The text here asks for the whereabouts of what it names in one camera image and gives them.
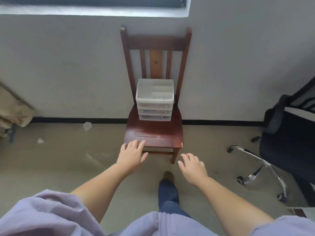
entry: person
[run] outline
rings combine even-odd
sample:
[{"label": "person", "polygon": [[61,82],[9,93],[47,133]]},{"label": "person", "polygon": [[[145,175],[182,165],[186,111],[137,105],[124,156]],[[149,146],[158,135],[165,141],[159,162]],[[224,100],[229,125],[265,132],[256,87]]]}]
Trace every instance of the person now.
[{"label": "person", "polygon": [[[105,235],[99,223],[119,184],[141,167],[145,141],[123,144],[117,162],[70,194],[45,190],[20,200],[0,219],[0,235]],[[273,220],[262,210],[208,177],[204,163],[182,154],[178,165],[187,181],[208,199],[227,236],[314,235],[315,223],[298,216]],[[178,191],[170,172],[158,189],[159,212],[148,213],[112,236],[212,235],[179,207]]]}]

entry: chair seat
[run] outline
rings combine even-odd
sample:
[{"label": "chair seat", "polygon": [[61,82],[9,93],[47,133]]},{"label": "chair seat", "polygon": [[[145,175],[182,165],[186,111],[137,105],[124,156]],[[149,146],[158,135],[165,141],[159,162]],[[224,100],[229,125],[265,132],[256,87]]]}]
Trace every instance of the chair seat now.
[{"label": "chair seat", "polygon": [[145,140],[146,147],[182,148],[184,144],[183,125],[177,105],[173,105],[171,121],[139,120],[137,106],[130,111],[124,143],[135,139]]},{"label": "chair seat", "polygon": [[285,112],[275,134],[262,134],[260,156],[315,184],[315,122]]}]

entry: purple shirt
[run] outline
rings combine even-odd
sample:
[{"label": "purple shirt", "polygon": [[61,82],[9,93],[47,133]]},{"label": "purple shirt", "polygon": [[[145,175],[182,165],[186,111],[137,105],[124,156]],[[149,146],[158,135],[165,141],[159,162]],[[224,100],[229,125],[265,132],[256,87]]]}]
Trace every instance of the purple shirt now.
[{"label": "purple shirt", "polygon": [[[45,190],[20,200],[0,219],[0,235],[99,235],[105,233],[81,200],[72,194]],[[210,235],[197,221],[178,214],[148,213],[112,236]],[[315,235],[315,223],[297,216],[282,216],[254,229],[250,236]]]}]

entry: wooden chair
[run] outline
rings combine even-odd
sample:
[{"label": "wooden chair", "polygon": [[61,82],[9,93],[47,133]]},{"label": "wooden chair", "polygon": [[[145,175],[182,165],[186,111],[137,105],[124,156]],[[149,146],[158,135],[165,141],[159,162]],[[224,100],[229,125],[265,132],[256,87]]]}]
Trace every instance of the wooden chair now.
[{"label": "wooden chair", "polygon": [[[171,163],[174,164],[178,152],[183,148],[183,126],[179,108],[177,106],[180,89],[186,67],[186,61],[191,40],[191,29],[187,28],[185,37],[173,36],[128,36],[125,27],[120,28],[121,40],[123,43],[130,87],[134,99],[134,106],[128,117],[124,143],[135,139],[145,140],[146,147],[171,148],[173,151],[146,151],[155,155],[171,155]],[[175,102],[173,105],[171,121],[143,121],[139,120],[136,103],[136,83],[130,57],[130,50],[140,51],[140,62],[142,78],[147,78],[145,50],[150,52],[150,73],[152,79],[162,79],[162,56],[167,51],[166,79],[170,79],[173,51],[182,51],[182,58],[179,69]]]}]

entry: black office chair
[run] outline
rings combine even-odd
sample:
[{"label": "black office chair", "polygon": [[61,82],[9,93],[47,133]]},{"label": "black office chair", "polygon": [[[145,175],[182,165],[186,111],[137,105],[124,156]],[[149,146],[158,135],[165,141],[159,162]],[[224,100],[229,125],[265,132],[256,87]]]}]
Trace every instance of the black office chair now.
[{"label": "black office chair", "polygon": [[260,140],[259,155],[237,145],[231,145],[227,152],[234,149],[250,154],[262,161],[262,165],[246,178],[237,181],[246,185],[255,180],[263,167],[271,169],[283,187],[278,200],[286,202],[286,184],[275,171],[277,166],[295,176],[315,184],[315,122],[286,112],[285,107],[297,108],[315,114],[315,77],[294,95],[282,95],[278,103],[265,113],[262,136],[254,137],[251,142]]}]

